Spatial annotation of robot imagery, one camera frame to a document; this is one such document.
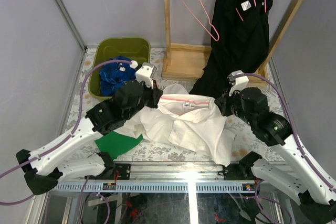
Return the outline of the pink hanger of white shirt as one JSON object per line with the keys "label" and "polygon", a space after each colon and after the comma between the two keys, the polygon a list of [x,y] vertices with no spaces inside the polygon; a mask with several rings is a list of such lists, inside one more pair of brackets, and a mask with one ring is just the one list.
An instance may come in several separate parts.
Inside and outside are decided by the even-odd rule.
{"label": "pink hanger of white shirt", "polygon": [[195,101],[176,97],[165,96],[160,99],[159,109],[171,115],[181,116],[199,109],[208,109],[209,101]]}

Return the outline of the white shirt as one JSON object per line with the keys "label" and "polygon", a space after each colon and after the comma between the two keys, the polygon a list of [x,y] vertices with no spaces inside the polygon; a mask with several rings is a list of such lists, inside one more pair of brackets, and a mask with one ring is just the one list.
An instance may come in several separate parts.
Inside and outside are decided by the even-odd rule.
{"label": "white shirt", "polygon": [[228,166],[235,135],[224,128],[226,117],[220,113],[215,99],[189,94],[177,83],[163,90],[161,98],[165,96],[209,101],[211,106],[176,116],[160,110],[159,101],[157,109],[144,107],[115,132],[132,138],[142,135],[149,141],[176,145],[209,156],[216,164]]}

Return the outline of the blue plaid shirt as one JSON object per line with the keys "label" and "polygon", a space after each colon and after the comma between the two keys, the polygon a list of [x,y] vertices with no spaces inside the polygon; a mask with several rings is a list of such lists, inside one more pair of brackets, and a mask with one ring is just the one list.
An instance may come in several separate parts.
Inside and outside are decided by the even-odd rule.
{"label": "blue plaid shirt", "polygon": [[115,96],[116,91],[126,82],[135,80],[135,73],[139,68],[137,61],[124,56],[118,56],[111,60],[118,62],[106,64],[99,71],[100,90],[104,97]]}

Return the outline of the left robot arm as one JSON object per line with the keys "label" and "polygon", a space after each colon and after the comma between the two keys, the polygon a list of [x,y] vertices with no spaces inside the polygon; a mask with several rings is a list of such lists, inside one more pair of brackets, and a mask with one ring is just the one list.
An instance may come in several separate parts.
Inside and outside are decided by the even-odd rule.
{"label": "left robot arm", "polygon": [[95,105],[73,128],[50,143],[34,151],[19,151],[16,158],[33,195],[49,192],[59,182],[77,177],[111,179],[116,165],[107,152],[72,161],[67,158],[88,142],[121,128],[143,108],[157,108],[162,94],[156,84],[147,87],[144,82],[129,81],[114,97]]}

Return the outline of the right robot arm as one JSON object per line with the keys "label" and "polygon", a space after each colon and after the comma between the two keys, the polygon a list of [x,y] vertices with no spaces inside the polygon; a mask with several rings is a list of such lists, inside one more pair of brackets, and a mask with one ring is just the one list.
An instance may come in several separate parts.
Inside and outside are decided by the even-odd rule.
{"label": "right robot arm", "polygon": [[290,197],[313,223],[335,220],[335,180],[316,162],[294,133],[290,123],[270,111],[258,88],[245,88],[215,100],[223,116],[235,115],[250,126],[254,136],[277,152],[296,176],[274,167],[250,152],[233,170],[245,179],[264,180]]}

